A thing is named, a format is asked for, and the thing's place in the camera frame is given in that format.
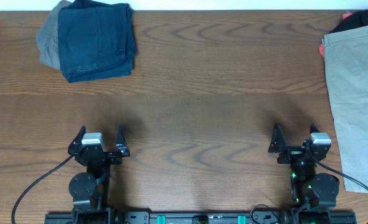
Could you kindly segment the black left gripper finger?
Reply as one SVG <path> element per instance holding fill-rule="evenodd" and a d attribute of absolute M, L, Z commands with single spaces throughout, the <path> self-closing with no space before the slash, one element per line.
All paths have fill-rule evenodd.
<path fill-rule="evenodd" d="M 128 145 L 124 139 L 121 124 L 118 124 L 117 127 L 116 147 L 120 152 L 128 152 Z"/>
<path fill-rule="evenodd" d="M 72 141 L 72 146 L 73 147 L 78 147 L 79 145 L 82 144 L 82 139 L 83 139 L 85 133 L 86 133 L 86 127 L 85 126 L 82 126 L 80 128 L 78 134 L 76 135 L 76 137 Z"/>

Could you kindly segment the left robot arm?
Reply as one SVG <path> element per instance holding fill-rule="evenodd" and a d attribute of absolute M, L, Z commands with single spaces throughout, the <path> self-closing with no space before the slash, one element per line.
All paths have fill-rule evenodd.
<path fill-rule="evenodd" d="M 108 205 L 110 168 L 130 156 L 121 125 L 117 128 L 116 151 L 105 152 L 104 147 L 102 133 L 87 133 L 84 126 L 68 147 L 68 154 L 87 168 L 75 175 L 68 186 L 73 198 L 73 224 L 124 222 L 122 215 Z"/>

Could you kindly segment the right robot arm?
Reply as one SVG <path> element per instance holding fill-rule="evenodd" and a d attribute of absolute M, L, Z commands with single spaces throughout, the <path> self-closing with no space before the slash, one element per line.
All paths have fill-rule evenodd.
<path fill-rule="evenodd" d="M 329 209 L 336 206 L 339 179 L 331 174 L 317 173 L 316 165 L 326 158 L 331 139 L 315 125 L 300 146 L 289 146 L 279 124 L 275 124 L 268 152 L 278 154 L 277 163 L 291 169 L 291 199 L 298 205 L 281 212 L 280 223 L 331 223 Z"/>

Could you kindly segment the folded dark blue garment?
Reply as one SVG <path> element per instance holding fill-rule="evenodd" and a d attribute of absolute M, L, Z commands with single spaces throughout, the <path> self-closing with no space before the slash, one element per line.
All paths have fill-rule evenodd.
<path fill-rule="evenodd" d="M 58 18 L 60 70 L 69 83 L 130 75 L 136 55 L 127 3 L 74 1 Z"/>

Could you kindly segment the folded grey garment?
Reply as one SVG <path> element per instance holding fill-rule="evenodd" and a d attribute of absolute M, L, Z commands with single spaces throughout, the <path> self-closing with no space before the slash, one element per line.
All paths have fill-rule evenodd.
<path fill-rule="evenodd" d="M 70 1 L 59 1 L 51 10 L 49 16 L 36 35 L 36 43 L 39 49 L 39 62 L 56 70 L 60 70 L 58 16 L 61 9 L 70 4 Z"/>

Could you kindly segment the black garment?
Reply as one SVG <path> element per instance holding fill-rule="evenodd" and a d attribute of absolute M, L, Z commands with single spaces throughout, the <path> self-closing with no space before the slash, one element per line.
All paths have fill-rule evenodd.
<path fill-rule="evenodd" d="M 329 33 L 342 32 L 368 26 L 368 10 L 343 14 L 342 21 Z"/>

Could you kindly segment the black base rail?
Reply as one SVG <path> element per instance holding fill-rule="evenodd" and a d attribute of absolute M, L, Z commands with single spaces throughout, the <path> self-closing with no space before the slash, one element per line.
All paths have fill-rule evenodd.
<path fill-rule="evenodd" d="M 45 216 L 45 223 L 126 223 L 126 224 L 251 224 L 251 223 L 331 223 L 356 224 L 353 212 L 306 212 L 294 220 L 290 212 L 254 210 L 249 213 L 149 213 L 126 212 L 114 214 L 53 213 Z"/>

